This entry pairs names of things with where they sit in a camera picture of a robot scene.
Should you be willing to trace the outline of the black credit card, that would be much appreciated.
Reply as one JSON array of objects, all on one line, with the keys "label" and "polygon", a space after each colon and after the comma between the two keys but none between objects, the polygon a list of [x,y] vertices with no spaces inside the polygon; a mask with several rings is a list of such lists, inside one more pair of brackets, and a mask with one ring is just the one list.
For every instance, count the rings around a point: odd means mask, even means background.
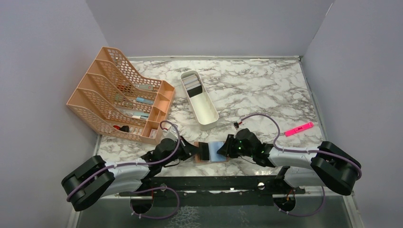
[{"label": "black credit card", "polygon": [[206,142],[199,142],[199,160],[201,161],[210,161],[210,150],[209,145]]}]

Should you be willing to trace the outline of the white oblong plastic tray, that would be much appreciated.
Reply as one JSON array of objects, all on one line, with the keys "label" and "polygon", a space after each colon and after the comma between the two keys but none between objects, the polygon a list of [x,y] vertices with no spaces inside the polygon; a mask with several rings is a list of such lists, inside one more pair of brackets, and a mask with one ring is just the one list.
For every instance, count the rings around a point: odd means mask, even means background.
[{"label": "white oblong plastic tray", "polygon": [[[194,97],[189,98],[182,80],[192,74],[196,74],[198,78],[200,79],[203,92],[199,95],[196,95]],[[186,98],[190,104],[191,110],[195,116],[196,122],[199,124],[200,129],[203,131],[209,130],[214,128],[217,125],[218,119],[219,119],[219,114],[218,111],[216,110],[202,80],[197,71],[188,71],[185,73],[182,73],[180,76],[180,81],[182,83],[182,86],[185,90]]]}]

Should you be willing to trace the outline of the pink highlighter marker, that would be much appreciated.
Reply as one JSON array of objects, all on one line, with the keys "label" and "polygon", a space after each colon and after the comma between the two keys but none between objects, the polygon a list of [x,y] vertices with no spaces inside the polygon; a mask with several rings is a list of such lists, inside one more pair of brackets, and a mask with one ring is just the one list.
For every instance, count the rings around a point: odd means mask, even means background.
[{"label": "pink highlighter marker", "polygon": [[285,131],[285,132],[284,132],[284,135],[285,135],[286,137],[290,137],[290,136],[292,136],[292,135],[295,135],[295,134],[297,134],[297,133],[306,131],[306,130],[308,130],[308,129],[310,129],[310,128],[313,128],[313,127],[314,127],[314,124],[313,124],[312,122],[305,123],[305,124],[303,124],[303,125],[300,125],[300,126],[298,126],[298,127],[295,127],[295,128],[293,128],[293,129],[290,129],[290,130]]}]

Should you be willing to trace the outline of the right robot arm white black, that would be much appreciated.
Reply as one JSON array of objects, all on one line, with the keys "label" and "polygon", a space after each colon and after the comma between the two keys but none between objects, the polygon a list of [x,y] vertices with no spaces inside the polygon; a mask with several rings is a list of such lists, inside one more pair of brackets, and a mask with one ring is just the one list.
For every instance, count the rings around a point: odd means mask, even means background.
[{"label": "right robot arm white black", "polygon": [[229,134],[217,154],[229,158],[251,157],[262,167],[295,167],[297,172],[293,178],[282,175],[274,180],[274,187],[280,193],[288,192],[293,186],[326,186],[348,196],[362,176],[361,164],[332,142],[323,141],[311,148],[280,147],[261,142],[247,128]]}]

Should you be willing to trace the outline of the black mounting rail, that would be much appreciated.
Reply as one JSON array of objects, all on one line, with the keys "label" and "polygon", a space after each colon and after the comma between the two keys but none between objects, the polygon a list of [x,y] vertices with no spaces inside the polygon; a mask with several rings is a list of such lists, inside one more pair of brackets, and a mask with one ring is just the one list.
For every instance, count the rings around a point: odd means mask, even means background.
[{"label": "black mounting rail", "polygon": [[305,190],[289,186],[283,176],[199,176],[153,177],[142,182],[141,190],[151,192],[120,193],[134,207],[209,207],[273,206],[277,199],[304,194]]}]

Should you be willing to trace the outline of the brown leather card holder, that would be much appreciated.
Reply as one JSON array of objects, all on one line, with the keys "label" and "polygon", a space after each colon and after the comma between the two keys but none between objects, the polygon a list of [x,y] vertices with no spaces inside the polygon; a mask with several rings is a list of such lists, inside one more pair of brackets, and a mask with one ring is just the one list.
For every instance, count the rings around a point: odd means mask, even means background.
[{"label": "brown leather card holder", "polygon": [[[210,141],[208,142],[209,150],[210,150],[210,161],[201,161],[199,160],[199,154],[195,155],[194,161],[195,163],[224,163],[228,162],[229,158],[224,157],[222,155],[217,154],[217,150],[223,146],[223,141]],[[194,142],[193,145],[199,147],[199,142]]]}]

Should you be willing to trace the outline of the blue item in organizer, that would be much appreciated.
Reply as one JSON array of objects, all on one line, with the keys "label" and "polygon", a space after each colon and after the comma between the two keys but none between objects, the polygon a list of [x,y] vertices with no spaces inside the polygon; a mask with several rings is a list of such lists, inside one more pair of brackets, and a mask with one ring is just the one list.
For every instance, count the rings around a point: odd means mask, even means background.
[{"label": "blue item in organizer", "polygon": [[138,102],[138,103],[146,104],[146,105],[153,105],[154,104],[154,100],[150,100],[150,99],[146,99],[146,98],[142,98],[142,97],[137,97],[135,99],[135,101]]}]

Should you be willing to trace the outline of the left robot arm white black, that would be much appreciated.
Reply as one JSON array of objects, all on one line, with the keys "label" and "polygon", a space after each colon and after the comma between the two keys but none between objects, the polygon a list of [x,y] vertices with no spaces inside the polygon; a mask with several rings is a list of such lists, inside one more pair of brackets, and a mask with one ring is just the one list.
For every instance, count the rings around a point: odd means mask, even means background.
[{"label": "left robot arm white black", "polygon": [[75,211],[83,211],[104,196],[130,191],[144,195],[149,190],[147,178],[156,176],[169,163],[185,161],[201,151],[182,137],[165,138],[153,150],[130,162],[107,163],[100,155],[92,156],[68,174],[61,185]]}]

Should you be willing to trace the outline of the stack of credit cards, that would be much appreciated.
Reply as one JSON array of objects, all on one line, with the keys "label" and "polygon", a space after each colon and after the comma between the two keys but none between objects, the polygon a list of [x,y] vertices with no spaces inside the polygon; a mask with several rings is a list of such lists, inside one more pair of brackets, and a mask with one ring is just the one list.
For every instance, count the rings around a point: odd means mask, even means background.
[{"label": "stack of credit cards", "polygon": [[202,84],[196,74],[189,75],[182,80],[189,98],[203,92]]}]

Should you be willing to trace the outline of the orange mesh file organizer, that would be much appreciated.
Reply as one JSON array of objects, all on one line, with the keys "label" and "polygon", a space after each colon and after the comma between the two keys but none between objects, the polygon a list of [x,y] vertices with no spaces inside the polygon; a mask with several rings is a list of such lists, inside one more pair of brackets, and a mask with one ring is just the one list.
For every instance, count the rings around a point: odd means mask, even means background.
[{"label": "orange mesh file organizer", "polygon": [[[102,47],[67,106],[98,134],[156,145],[174,96],[167,81],[142,76],[121,50]],[[137,97],[154,104],[138,103]],[[128,125],[130,132],[114,125]]]}]

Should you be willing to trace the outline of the red black item in organizer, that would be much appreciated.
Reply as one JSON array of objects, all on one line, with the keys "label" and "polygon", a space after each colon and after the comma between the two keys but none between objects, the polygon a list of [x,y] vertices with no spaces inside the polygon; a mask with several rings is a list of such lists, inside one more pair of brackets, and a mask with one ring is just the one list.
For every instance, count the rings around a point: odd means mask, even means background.
[{"label": "red black item in organizer", "polygon": [[130,132],[130,127],[128,125],[123,125],[123,126],[114,125],[113,127],[122,132],[126,132],[126,133]]}]

